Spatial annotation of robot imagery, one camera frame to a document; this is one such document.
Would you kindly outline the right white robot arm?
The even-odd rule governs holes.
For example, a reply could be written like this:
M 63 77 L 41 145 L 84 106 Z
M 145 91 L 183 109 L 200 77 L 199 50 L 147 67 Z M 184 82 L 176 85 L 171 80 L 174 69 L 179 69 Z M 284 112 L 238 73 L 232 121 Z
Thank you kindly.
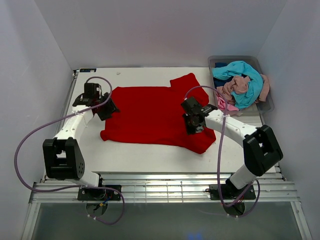
M 188 134 L 197 134 L 204 129 L 220 131 L 243 149 L 244 164 L 226 181 L 226 194 L 237 199 L 244 187 L 283 159 L 283 152 L 272 128 L 256 127 L 241 122 L 212 104 L 202 106 L 194 97 L 181 104 Z

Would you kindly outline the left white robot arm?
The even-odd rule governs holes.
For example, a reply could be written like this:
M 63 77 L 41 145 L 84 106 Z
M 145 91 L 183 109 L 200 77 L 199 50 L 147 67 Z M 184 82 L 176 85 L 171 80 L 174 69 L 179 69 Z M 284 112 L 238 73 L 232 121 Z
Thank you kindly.
M 108 92 L 103 94 L 98 83 L 86 82 L 83 93 L 72 104 L 74 116 L 65 120 L 54 138 L 46 139 L 42 144 L 47 177 L 90 186 L 88 193 L 95 200 L 102 199 L 106 195 L 106 187 L 99 183 L 99 174 L 86 166 L 79 141 L 95 115 L 105 121 L 118 111 Z

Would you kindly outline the red t shirt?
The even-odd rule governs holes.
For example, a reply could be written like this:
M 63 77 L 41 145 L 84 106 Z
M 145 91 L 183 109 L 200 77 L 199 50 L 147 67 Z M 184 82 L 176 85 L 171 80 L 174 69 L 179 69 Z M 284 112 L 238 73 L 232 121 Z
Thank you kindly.
M 101 139 L 177 146 L 203 154 L 216 141 L 215 132 L 206 128 L 188 135 L 181 106 L 188 91 L 201 105 L 209 103 L 208 94 L 199 85 L 196 76 L 189 73 L 172 79 L 170 86 L 116 87 L 111 99 L 119 111 L 105 121 Z

